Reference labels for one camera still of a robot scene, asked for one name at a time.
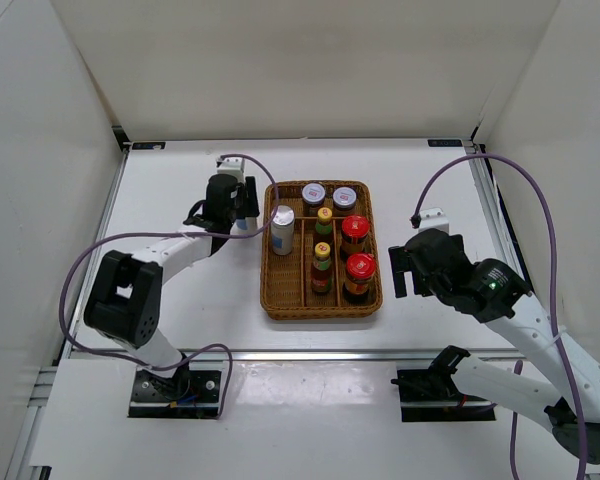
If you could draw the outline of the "silver-lid salt shaker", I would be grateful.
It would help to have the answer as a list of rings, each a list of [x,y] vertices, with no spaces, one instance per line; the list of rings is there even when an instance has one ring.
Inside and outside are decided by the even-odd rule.
[[[237,234],[252,234],[258,230],[257,217],[245,217],[237,219],[235,222],[235,232]]]
[[[285,256],[291,253],[294,225],[294,210],[287,205],[279,205],[270,224],[272,250],[276,255]]]

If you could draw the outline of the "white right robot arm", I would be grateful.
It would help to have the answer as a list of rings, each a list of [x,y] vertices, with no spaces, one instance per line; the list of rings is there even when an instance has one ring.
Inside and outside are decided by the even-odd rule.
[[[461,393],[499,404],[542,426],[572,455],[585,444],[588,463],[600,464],[600,363],[568,334],[552,331],[549,314],[517,273],[493,258],[471,262],[462,237],[438,229],[390,248],[389,257],[396,297],[406,296],[410,274],[415,294],[475,318],[545,378],[527,380],[448,346],[427,370],[435,396]]]

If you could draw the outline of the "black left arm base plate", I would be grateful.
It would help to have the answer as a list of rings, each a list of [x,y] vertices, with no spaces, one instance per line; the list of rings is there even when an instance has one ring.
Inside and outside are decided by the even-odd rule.
[[[135,372],[127,416],[132,419],[216,420],[221,411],[223,371],[190,364],[172,378],[144,369]]]

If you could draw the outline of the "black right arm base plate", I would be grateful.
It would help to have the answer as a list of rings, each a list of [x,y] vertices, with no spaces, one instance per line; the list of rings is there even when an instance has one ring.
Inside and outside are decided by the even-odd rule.
[[[403,423],[496,420],[492,402],[461,393],[448,377],[428,369],[398,369],[391,384],[398,390]]]

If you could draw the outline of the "white-lid spice jar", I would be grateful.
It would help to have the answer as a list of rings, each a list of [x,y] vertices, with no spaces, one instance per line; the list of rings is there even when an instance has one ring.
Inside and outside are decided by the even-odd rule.
[[[336,217],[346,217],[354,213],[357,193],[347,186],[338,187],[333,191],[333,212]]]
[[[304,215],[306,217],[316,217],[318,210],[324,205],[326,190],[322,184],[311,182],[302,188],[301,197]]]

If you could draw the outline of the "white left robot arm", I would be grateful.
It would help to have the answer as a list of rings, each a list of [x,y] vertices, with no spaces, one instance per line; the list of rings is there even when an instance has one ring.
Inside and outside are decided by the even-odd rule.
[[[194,204],[174,237],[137,250],[107,252],[101,259],[84,311],[84,323],[114,341],[149,374],[166,399],[190,388],[184,354],[158,328],[163,286],[194,263],[216,254],[236,223],[259,216],[256,180],[213,175],[206,197]]]

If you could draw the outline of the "green-label sauce bottle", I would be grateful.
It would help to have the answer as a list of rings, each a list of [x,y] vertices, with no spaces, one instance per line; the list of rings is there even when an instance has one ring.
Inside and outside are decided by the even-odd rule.
[[[310,272],[310,284],[314,293],[327,294],[332,287],[333,264],[331,247],[326,242],[315,245]]]
[[[328,207],[321,207],[317,210],[317,218],[314,226],[314,243],[324,242],[329,245],[334,240],[333,213]]]

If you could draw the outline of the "red-lid sauce jar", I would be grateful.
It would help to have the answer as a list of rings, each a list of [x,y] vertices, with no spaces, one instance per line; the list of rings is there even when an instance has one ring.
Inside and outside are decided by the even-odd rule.
[[[351,255],[364,253],[369,232],[370,222],[365,216],[345,217],[341,224],[341,258],[346,260]]]
[[[376,270],[376,260],[370,253],[355,253],[348,257],[343,295],[349,303],[362,304],[367,300]]]

